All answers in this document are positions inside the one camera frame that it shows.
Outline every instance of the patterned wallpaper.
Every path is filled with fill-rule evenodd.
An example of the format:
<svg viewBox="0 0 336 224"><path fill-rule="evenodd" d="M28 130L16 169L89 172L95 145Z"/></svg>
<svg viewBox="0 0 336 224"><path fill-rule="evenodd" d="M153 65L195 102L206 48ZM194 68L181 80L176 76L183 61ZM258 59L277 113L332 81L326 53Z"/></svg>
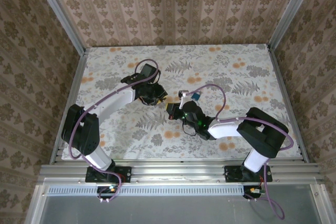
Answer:
<svg viewBox="0 0 336 224"><path fill-rule="evenodd" d="M0 223L23 223L79 56L46 0L0 0Z"/></svg>
<svg viewBox="0 0 336 224"><path fill-rule="evenodd" d="M289 0L59 0L86 47L267 43Z"/></svg>
<svg viewBox="0 0 336 224"><path fill-rule="evenodd" d="M336 210L336 0L304 0L275 53Z"/></svg>

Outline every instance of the small blue object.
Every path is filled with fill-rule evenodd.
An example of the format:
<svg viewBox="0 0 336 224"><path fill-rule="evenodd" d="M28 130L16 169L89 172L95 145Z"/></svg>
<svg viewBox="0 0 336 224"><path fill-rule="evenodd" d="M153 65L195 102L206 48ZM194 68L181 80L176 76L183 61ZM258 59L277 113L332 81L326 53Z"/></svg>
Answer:
<svg viewBox="0 0 336 224"><path fill-rule="evenodd" d="M198 101L200 99L201 95L198 94L198 93L194 93L192 96L191 96L191 99L193 99L194 101Z"/></svg>

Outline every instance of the leaf pattern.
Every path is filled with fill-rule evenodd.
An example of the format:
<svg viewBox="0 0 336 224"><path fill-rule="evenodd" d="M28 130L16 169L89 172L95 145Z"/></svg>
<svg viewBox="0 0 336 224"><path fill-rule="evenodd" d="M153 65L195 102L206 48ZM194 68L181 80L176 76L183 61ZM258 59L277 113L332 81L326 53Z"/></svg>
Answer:
<svg viewBox="0 0 336 224"><path fill-rule="evenodd" d="M148 55L159 64L159 84L167 91L169 102L179 102L177 93L181 89L192 91L214 83L226 93L227 106L220 117L242 116L256 106L283 122L288 121L265 45L93 48L89 52L77 103L85 105L111 92L122 78L133 74L137 62ZM259 63L250 60L251 55L258 55L262 60ZM269 75L252 77L247 66L270 69ZM209 87L201 91L198 102L205 114L214 116L223 105L223 96L216 87ZM186 135L180 121L168 119L165 102L156 106L144 106L139 100L129 103L100 125L100 134L104 151L114 159L244 158L250 150L241 137L204 141L198 136ZM63 159L69 158L66 147ZM298 157L300 153L295 145L279 156Z"/></svg>
<svg viewBox="0 0 336 224"><path fill-rule="evenodd" d="M188 70L191 68L190 62L183 62L183 61L173 61L172 63L169 64L169 66L165 69L165 71L168 72L173 72L173 73L180 73L180 72L184 72L184 70Z"/></svg>
<svg viewBox="0 0 336 224"><path fill-rule="evenodd" d="M251 77L257 77L257 76L265 77L265 76L269 76L269 71L267 69L263 69L261 67L247 66L246 70L249 70L248 74Z"/></svg>
<svg viewBox="0 0 336 224"><path fill-rule="evenodd" d="M252 95L253 92L260 90L258 84L254 84L254 82L245 81L245 83L238 82L232 90L232 93L241 94L241 95Z"/></svg>
<svg viewBox="0 0 336 224"><path fill-rule="evenodd" d="M142 118L140 118L135 126L145 128L147 130L152 130L153 128L156 130L158 126L163 125L166 122L167 121L164 115L160 112L160 114L144 115Z"/></svg>

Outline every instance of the table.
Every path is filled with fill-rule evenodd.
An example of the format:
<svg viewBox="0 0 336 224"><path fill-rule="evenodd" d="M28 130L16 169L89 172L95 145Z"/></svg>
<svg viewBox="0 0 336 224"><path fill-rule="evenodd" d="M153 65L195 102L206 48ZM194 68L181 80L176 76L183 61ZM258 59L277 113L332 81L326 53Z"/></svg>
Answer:
<svg viewBox="0 0 336 224"><path fill-rule="evenodd" d="M77 104L85 105L110 93L120 80L134 73L137 63L151 58L161 70L161 84L167 102L179 102L179 90L195 90L206 83L220 85L227 103L220 118L245 115L258 107L289 128L296 140L279 83L266 45L197 45L101 47L89 49ZM214 116L223 104L216 88L202 91L199 104L206 115ZM185 127L186 132L192 129ZM242 137L205 141L189 136L180 121L169 120L165 104L145 106L132 102L112 114L100 126L100 145L113 159L151 158L245 158L250 145ZM277 157L298 158L294 147ZM70 159L65 145L62 159Z"/></svg>

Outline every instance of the metal bracket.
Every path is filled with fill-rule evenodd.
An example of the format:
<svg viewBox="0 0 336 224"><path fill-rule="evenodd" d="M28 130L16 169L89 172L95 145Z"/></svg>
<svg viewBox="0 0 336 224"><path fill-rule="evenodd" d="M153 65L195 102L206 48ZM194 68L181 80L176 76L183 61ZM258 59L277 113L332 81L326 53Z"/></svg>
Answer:
<svg viewBox="0 0 336 224"><path fill-rule="evenodd" d="M227 183L236 183L236 182L251 182L251 183L258 183L260 182L260 177L264 178L264 167L260 169L258 173L252 173L250 172L247 174L242 171L241 166L239 165L231 165L231 166L225 166L224 167L224 175L225 175L225 182ZM267 182L272 182L272 173L269 166L266 168L267 170L267 176L266 180Z"/></svg>
<svg viewBox="0 0 336 224"><path fill-rule="evenodd" d="M130 166L116 166L114 168L114 173L117 173L121 177L121 181L123 183L130 183L131 182L131 173L132 167ZM103 174L96 171L92 167L88 167L86 176L85 176L86 183L118 183L118 178L116 176L110 176L109 174Z"/></svg>

